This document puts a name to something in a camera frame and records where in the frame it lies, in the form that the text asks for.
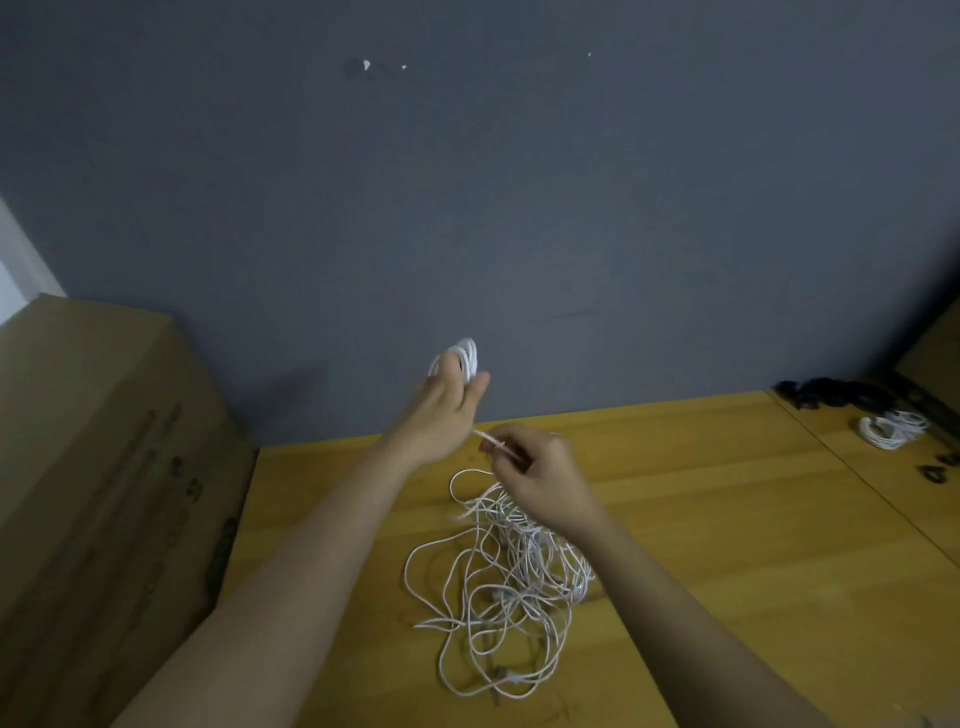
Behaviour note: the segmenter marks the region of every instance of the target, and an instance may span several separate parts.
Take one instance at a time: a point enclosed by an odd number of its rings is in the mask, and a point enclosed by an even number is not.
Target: wooden table
[[[839,724],[913,725],[911,716],[953,698],[960,685],[960,570],[903,515],[910,513],[818,440],[815,422],[801,424],[762,392],[528,422],[567,436],[599,497],[640,542]],[[835,423],[822,427],[837,434]],[[261,452],[225,595],[370,442]],[[476,447],[471,439],[446,462],[423,468],[400,495],[300,724],[673,725],[604,598],[576,608],[560,667],[532,697],[462,699],[440,686],[442,635],[412,628],[429,615],[403,591],[400,576],[411,549],[458,530],[447,481],[463,468],[485,467]],[[880,458],[869,466],[880,472],[897,455],[866,454]],[[925,483],[915,471],[898,472],[889,475],[897,481],[890,488],[923,516]],[[465,485],[479,492],[490,482],[477,476]],[[940,537],[957,543],[955,530]],[[414,582],[439,590],[448,557],[415,562]]]

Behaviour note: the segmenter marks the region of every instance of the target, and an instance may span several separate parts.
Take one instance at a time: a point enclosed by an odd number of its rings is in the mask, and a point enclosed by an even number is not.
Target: coiled white cable
[[[880,417],[860,420],[860,437],[880,449],[899,449],[920,437],[930,423],[925,417],[902,409],[892,409]]]
[[[452,351],[461,356],[467,379],[473,378],[477,371],[473,341],[465,339]],[[431,375],[436,374],[438,365],[439,359],[431,367]],[[504,447],[487,433],[474,431]],[[453,486],[465,473],[493,473],[469,469],[450,478],[450,497],[467,509],[458,520],[471,519],[473,526],[455,536],[417,546],[403,567],[403,584],[412,596],[437,615],[422,621],[417,628],[446,633],[438,657],[438,672],[451,692],[472,697],[492,690],[504,697],[519,699],[532,694],[556,671],[573,619],[573,605],[587,597],[589,583],[595,576],[579,549],[530,520],[500,483],[494,483],[483,495],[471,500],[457,498]],[[425,548],[471,535],[472,545],[457,554],[444,582],[442,606],[410,586],[409,571],[414,556]],[[448,598],[458,573],[463,578],[459,611]],[[481,574],[485,574],[482,580],[478,579]],[[446,653],[454,636],[461,630],[466,630],[470,661],[482,683],[475,689],[460,690],[446,676]],[[481,661],[495,661],[496,653],[512,630],[541,645],[542,659],[538,665],[525,671],[506,666],[498,666],[493,672],[484,670]]]

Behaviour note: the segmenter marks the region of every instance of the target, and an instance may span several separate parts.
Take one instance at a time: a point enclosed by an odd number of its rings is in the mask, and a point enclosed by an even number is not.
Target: right hand
[[[530,518],[573,542],[601,520],[604,507],[580,472],[568,440],[526,425],[501,425],[490,435],[532,463],[522,473],[503,449],[486,440],[480,446],[492,457],[493,473],[504,489]]]

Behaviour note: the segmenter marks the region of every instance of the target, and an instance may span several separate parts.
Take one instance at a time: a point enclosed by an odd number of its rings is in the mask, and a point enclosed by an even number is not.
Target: hand
[[[502,425],[490,435],[532,463],[523,473],[502,449],[487,441],[480,446],[492,456],[493,472],[514,503],[534,521],[576,542],[606,513],[580,472],[568,440],[526,425]]]
[[[400,423],[385,438],[386,447],[400,453],[412,468],[443,460],[470,435],[477,405],[489,385],[487,372],[477,373],[465,385],[460,358],[445,353],[437,375],[423,382]]]

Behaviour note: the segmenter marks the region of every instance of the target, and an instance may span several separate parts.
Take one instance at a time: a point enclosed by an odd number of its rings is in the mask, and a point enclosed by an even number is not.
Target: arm
[[[282,726],[297,718],[407,476],[468,437],[490,376],[445,354],[400,425],[187,640],[114,726]]]
[[[522,425],[491,435],[526,451],[533,464],[524,474],[482,447],[517,505],[583,551],[680,726],[830,726],[612,518],[566,440]]]

